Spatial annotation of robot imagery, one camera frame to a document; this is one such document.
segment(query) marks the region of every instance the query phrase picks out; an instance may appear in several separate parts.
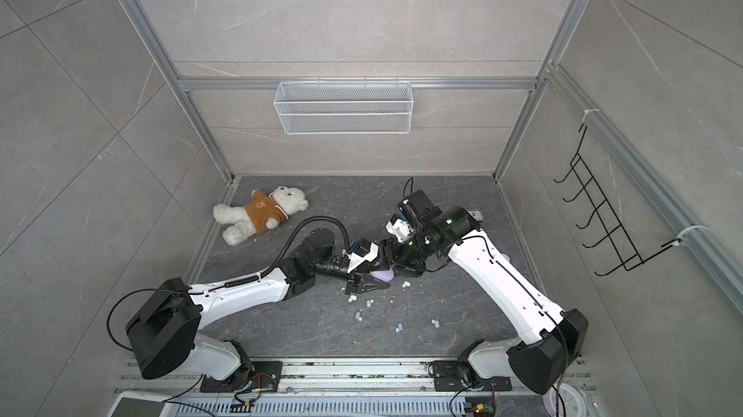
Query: zip tie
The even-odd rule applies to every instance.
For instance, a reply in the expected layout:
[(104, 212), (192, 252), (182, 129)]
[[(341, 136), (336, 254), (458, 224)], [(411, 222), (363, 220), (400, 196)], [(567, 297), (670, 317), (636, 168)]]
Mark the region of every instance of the zip tie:
[(600, 110), (601, 109), (586, 109), (585, 111), (583, 111), (583, 118), (581, 120), (581, 124), (585, 124), (585, 116), (588, 115), (589, 112), (598, 112)]
[(673, 245), (673, 246), (680, 245), (681, 244), (681, 237), (683, 236), (683, 234), (686, 233), (687, 231), (694, 230), (695, 228), (704, 228), (705, 230), (709, 230), (709, 228), (707, 228), (704, 225), (691, 225), (689, 227), (684, 228), (681, 232), (679, 232), (679, 234), (676, 235), (675, 241), (672, 242), (671, 245)]

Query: wire basket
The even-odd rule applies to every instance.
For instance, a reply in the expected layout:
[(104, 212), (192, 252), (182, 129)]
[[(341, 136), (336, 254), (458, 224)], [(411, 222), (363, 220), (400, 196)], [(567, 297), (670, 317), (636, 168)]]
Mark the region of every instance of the wire basket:
[(409, 133), (413, 88), (398, 81), (283, 82), (274, 106), (287, 134)]

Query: white teddy bear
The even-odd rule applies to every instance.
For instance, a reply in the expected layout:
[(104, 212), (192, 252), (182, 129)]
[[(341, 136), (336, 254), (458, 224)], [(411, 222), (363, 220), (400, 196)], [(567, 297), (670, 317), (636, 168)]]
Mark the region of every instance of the white teddy bear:
[(226, 204), (214, 207), (214, 219), (220, 224), (233, 224), (222, 236), (230, 246), (236, 246), (250, 236), (279, 226), (284, 219), (305, 210), (309, 203), (299, 188), (278, 187), (266, 196), (260, 189), (251, 193), (253, 202), (231, 208)]

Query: white device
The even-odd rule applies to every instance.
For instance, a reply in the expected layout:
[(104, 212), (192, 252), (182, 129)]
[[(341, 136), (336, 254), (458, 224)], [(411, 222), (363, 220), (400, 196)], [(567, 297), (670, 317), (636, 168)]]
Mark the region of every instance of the white device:
[(163, 402), (168, 395), (125, 391), (116, 397), (106, 417), (175, 417), (178, 404)]

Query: black hook rack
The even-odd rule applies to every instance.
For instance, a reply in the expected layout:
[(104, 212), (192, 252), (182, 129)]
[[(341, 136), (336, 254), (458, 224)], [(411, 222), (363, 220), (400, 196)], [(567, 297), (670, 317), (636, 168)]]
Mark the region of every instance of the black hook rack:
[[(624, 224), (619, 219), (617, 213), (614, 210), (614, 207), (611, 205), (611, 202), (608, 200), (608, 198), (606, 197), (606, 194), (604, 193), (603, 189), (601, 188), (601, 185), (599, 185), (599, 182), (598, 182), (598, 180), (596, 180), (596, 177), (594, 176), (593, 172), (589, 168), (589, 165), (583, 160), (583, 157), (580, 155), (580, 147), (583, 144), (583, 138), (585, 138), (585, 124), (582, 124), (580, 126), (580, 128), (578, 129), (578, 132), (579, 133), (582, 132), (582, 135), (580, 137), (580, 142), (578, 143), (578, 147), (577, 147), (577, 149), (575, 151), (575, 155), (570, 160), (570, 170), (568, 171), (568, 174), (565, 175), (565, 177), (563, 177), (562, 180), (554, 180), (553, 179), (553, 181), (555, 183), (562, 183), (563, 181), (567, 180), (568, 177), (571, 174), (575, 175), (575, 177), (578, 179), (578, 182), (581, 185), (580, 191), (578, 191), (578, 193), (575, 196), (573, 196), (571, 199), (562, 198), (562, 200), (565, 201), (565, 202), (575, 201), (578, 198), (578, 196), (581, 195), (581, 193), (585, 192), (585, 195), (588, 196), (588, 198), (589, 198), (589, 201), (591, 203), (591, 207), (594, 208), (593, 212), (591, 212), (591, 215), (589, 217), (589, 221), (587, 221), (585, 223), (585, 225), (583, 225), (581, 227), (580, 225), (576, 224), (575, 226), (578, 227), (578, 228), (580, 228), (581, 230), (584, 230), (585, 228), (587, 228), (591, 224), (591, 221), (594, 219), (594, 216), (598, 216), (599, 217), (599, 221), (601, 222), (601, 226), (603, 227), (604, 231), (606, 232), (606, 235), (604, 235), (600, 240), (598, 240), (597, 242), (595, 242), (593, 245), (586, 246), (585, 244), (583, 244), (583, 247), (586, 247), (586, 248), (596, 247), (597, 245), (599, 245), (600, 242), (602, 242), (603, 240), (605, 240), (605, 239), (608, 238), (608, 240), (611, 242), (611, 246), (614, 248), (614, 252), (617, 254), (617, 257), (621, 261), (621, 263), (619, 263), (616, 267), (612, 268), (610, 271), (608, 271), (606, 273), (598, 273), (598, 272), (594, 272), (594, 273), (596, 273), (596, 275), (598, 275), (598, 276), (607, 276), (609, 273), (612, 273), (612, 272), (618, 270), (618, 268), (620, 268), (620, 267), (624, 268), (625, 271), (629, 272), (630, 270), (634, 270), (637, 267), (641, 266), (642, 264), (648, 262), (650, 259), (652, 259), (653, 257), (657, 256), (658, 254), (662, 254), (665, 251), (669, 250), (670, 248), (678, 245), (678, 243), (681, 241), (681, 239), (674, 238), (671, 241), (669, 241), (669, 242), (664, 243), (663, 245), (661, 245), (661, 249), (658, 252), (656, 252), (655, 254), (653, 254), (652, 256), (650, 256), (650, 257), (643, 257), (642, 255), (640, 255), (640, 252), (637, 250), (637, 247), (635, 246), (635, 243), (632, 241), (632, 238), (629, 236), (629, 233), (627, 233), (627, 229), (624, 227)], [(588, 171), (588, 173), (590, 175), (590, 178), (588, 180), (586, 180), (585, 182), (581, 179), (580, 175), (578, 175), (578, 172), (576, 172), (576, 170), (575, 170), (575, 167), (579, 163), (581, 163), (585, 167), (585, 169)], [(596, 187), (599, 189), (599, 192), (601, 192), (602, 199), (601, 199), (601, 201), (598, 204), (596, 204), (594, 202), (594, 199), (591, 198), (591, 194), (589, 193), (589, 190), (587, 188), (589, 186), (589, 184), (590, 184), (591, 181), (594, 182), (594, 184), (596, 185)], [(604, 219), (601, 217), (601, 214), (599, 213), (599, 208), (601, 208), (604, 205), (607, 206), (611, 210), (611, 213), (614, 215), (614, 218), (616, 218), (617, 221), (619, 222), (619, 224), (616, 227), (612, 228), (611, 230), (608, 229), (608, 227), (606, 226), (606, 223), (604, 222)], [(611, 235), (614, 232), (618, 231), (618, 230), (621, 230), (622, 232), (624, 232), (624, 236), (627, 238), (627, 241), (629, 241), (629, 244), (632, 245), (632, 249), (635, 252), (633, 255), (629, 256), (627, 259), (624, 259), (622, 257), (622, 255), (620, 254), (620, 252), (619, 252), (619, 250), (617, 248), (617, 245), (614, 242), (614, 239), (611, 238)], [(631, 267), (628, 267), (627, 264), (630, 261), (632, 261), (633, 259), (635, 259), (635, 258), (639, 259), (640, 261), (637, 264), (634, 264)]]

